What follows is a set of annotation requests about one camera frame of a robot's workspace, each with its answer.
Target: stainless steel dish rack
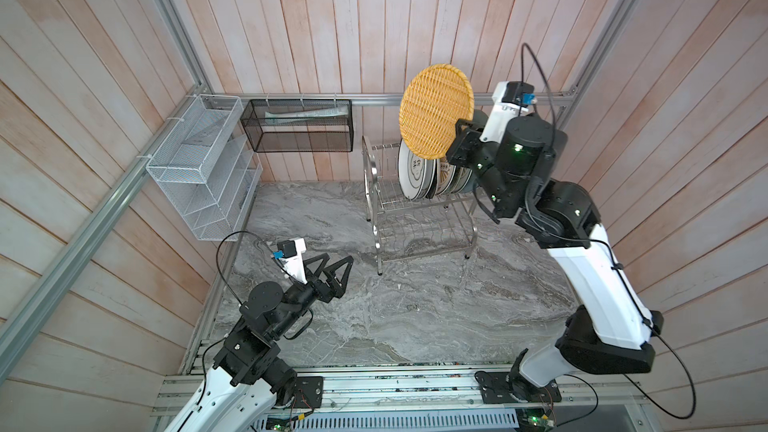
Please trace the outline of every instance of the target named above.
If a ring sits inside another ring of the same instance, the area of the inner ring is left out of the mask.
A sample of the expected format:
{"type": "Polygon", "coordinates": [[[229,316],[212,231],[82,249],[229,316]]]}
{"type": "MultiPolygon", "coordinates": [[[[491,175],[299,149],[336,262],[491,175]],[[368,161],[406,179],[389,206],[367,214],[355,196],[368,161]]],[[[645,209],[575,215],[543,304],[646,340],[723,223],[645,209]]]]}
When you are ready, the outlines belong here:
{"type": "Polygon", "coordinates": [[[478,230],[471,194],[451,194],[410,200],[398,180],[400,144],[371,146],[362,138],[366,202],[379,275],[387,262],[447,252],[474,252],[478,230]]]}

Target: wire basket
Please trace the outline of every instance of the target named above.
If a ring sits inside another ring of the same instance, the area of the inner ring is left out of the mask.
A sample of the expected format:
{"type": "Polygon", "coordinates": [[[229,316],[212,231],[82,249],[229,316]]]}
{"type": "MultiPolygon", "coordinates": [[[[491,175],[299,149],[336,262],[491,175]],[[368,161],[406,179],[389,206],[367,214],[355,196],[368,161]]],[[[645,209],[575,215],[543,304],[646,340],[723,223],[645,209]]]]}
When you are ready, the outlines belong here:
{"type": "Polygon", "coordinates": [[[468,258],[477,245],[472,219],[475,203],[467,194],[411,200],[398,180],[400,144],[370,146],[362,138],[368,220],[376,244],[378,273],[388,262],[464,250],[468,258]],[[472,202],[467,208],[466,202],[472,202]]]}
{"type": "Polygon", "coordinates": [[[351,152],[349,100],[251,100],[241,119],[256,152],[351,152]]]}
{"type": "Polygon", "coordinates": [[[205,183],[242,114],[239,97],[197,96],[150,158],[149,174],[157,182],[205,183]]]}
{"type": "Polygon", "coordinates": [[[241,224],[243,200],[250,195],[263,169],[260,161],[257,168],[248,168],[254,151],[245,143],[245,136],[226,143],[205,184],[158,182],[200,240],[221,240],[241,224]]]}

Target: plate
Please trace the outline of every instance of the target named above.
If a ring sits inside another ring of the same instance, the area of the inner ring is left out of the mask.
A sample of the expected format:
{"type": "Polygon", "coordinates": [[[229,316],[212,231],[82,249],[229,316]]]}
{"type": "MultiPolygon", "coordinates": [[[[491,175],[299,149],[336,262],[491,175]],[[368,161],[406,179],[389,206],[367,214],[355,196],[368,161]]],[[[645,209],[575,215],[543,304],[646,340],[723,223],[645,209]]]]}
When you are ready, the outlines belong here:
{"type": "Polygon", "coordinates": [[[424,195],[424,197],[433,198],[436,195],[435,192],[437,192],[437,182],[438,182],[437,177],[438,177],[438,168],[439,168],[438,160],[436,158],[433,160],[428,160],[426,166],[432,171],[432,180],[429,182],[429,186],[427,186],[426,182],[424,184],[426,189],[426,194],[424,195]]]}
{"type": "Polygon", "coordinates": [[[405,141],[400,141],[397,174],[402,194],[411,200],[424,197],[435,180],[435,161],[421,158],[411,152],[405,141]]]}
{"type": "Polygon", "coordinates": [[[451,188],[450,193],[455,194],[458,192],[461,192],[469,183],[469,179],[472,177],[472,170],[469,168],[462,167],[458,174],[458,180],[456,181],[456,185],[451,188]]]}
{"type": "Polygon", "coordinates": [[[464,187],[461,187],[458,190],[458,193],[459,194],[465,194],[465,193],[469,194],[470,192],[472,192],[472,188],[475,186],[475,182],[476,181],[477,181],[477,177],[475,177],[475,173],[474,172],[470,172],[469,173],[469,179],[467,180],[467,183],[464,184],[464,187]]]}
{"type": "Polygon", "coordinates": [[[425,158],[416,156],[406,145],[405,141],[400,141],[400,151],[397,157],[397,173],[400,179],[400,188],[406,198],[413,200],[417,198],[424,187],[425,165],[428,161],[425,158]]]}
{"type": "Polygon", "coordinates": [[[437,160],[437,191],[436,196],[440,196],[448,190],[448,187],[453,183],[454,177],[456,177],[456,166],[452,166],[445,158],[437,160]]]}

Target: dish rack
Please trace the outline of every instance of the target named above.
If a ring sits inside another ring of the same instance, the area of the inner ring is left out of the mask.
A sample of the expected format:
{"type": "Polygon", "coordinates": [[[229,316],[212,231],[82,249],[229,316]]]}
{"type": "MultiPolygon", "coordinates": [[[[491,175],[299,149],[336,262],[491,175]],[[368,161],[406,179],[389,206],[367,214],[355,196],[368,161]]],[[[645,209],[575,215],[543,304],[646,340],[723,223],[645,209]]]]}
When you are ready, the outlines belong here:
{"type": "Polygon", "coordinates": [[[478,238],[472,195],[406,198],[398,180],[399,150],[399,143],[371,146],[367,137],[362,138],[367,220],[376,243],[379,275],[384,264],[408,258],[461,250],[469,258],[478,238]]]}
{"type": "Polygon", "coordinates": [[[197,96],[147,164],[199,240],[220,241],[242,228],[254,198],[261,162],[249,168],[254,151],[244,134],[230,140],[242,114],[239,97],[197,96]]]}

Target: white mesh shelf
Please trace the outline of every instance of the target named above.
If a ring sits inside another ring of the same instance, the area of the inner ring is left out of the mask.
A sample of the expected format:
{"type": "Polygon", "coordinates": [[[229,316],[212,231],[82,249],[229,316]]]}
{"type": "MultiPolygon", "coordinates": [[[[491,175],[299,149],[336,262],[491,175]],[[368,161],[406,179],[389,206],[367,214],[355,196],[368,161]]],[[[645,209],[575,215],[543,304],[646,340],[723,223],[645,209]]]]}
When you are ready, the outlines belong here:
{"type": "Polygon", "coordinates": [[[261,162],[248,168],[247,136],[227,141],[242,113],[238,97],[198,96],[147,167],[200,240],[222,240],[244,224],[261,177],[261,162]]]}
{"type": "Polygon", "coordinates": [[[239,97],[196,97],[149,160],[149,174],[158,182],[206,183],[241,115],[239,97]]]}
{"type": "MultiPolygon", "coordinates": [[[[225,217],[207,226],[194,229],[192,232],[195,234],[195,237],[200,240],[219,241],[227,236],[227,234],[231,234],[235,230],[241,230],[245,223],[247,206],[254,198],[256,184],[259,181],[259,177],[261,177],[261,171],[261,163],[259,163],[258,168],[245,170],[225,217]]],[[[229,237],[227,240],[237,240],[237,236],[229,237]]]]}

